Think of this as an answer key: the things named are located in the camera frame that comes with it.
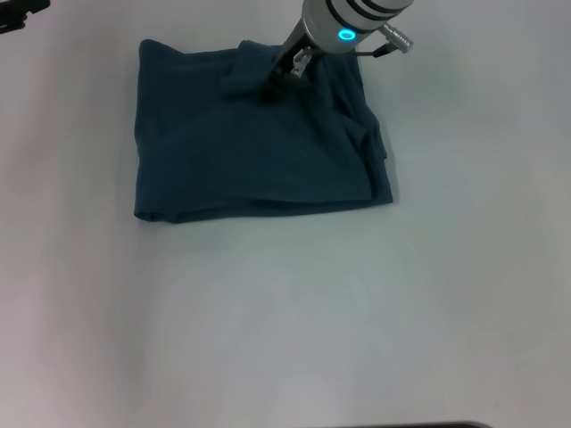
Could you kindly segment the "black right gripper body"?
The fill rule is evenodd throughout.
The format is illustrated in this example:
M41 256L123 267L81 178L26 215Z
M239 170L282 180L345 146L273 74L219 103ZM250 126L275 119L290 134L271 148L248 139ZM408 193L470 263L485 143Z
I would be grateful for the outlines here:
M269 76L282 77L288 84L288 92L297 88L302 82L301 78L291 76L290 71L294 54L305 46L313 50L314 44L304 29L295 29L281 46L277 56L272 60Z

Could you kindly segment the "small silver metal fitting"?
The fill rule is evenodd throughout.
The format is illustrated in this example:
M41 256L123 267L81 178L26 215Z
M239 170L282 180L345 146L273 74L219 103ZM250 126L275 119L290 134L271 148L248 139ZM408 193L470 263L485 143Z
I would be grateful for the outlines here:
M313 50L308 46L299 49L293 56L290 75L295 78L302 78L311 62L312 54Z

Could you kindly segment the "teal blue printed t-shirt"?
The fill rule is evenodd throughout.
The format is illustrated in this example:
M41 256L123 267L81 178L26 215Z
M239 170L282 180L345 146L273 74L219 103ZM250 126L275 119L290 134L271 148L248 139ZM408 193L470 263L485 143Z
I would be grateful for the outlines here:
M274 46L181 53L139 46L134 214L147 222L283 217L393 201L358 61L331 55L261 98Z

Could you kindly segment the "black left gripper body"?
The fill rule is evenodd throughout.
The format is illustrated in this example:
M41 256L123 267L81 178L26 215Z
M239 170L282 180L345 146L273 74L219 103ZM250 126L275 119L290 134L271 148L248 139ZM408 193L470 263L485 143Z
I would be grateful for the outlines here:
M0 35L25 27L30 13L47 9L51 0L0 0Z

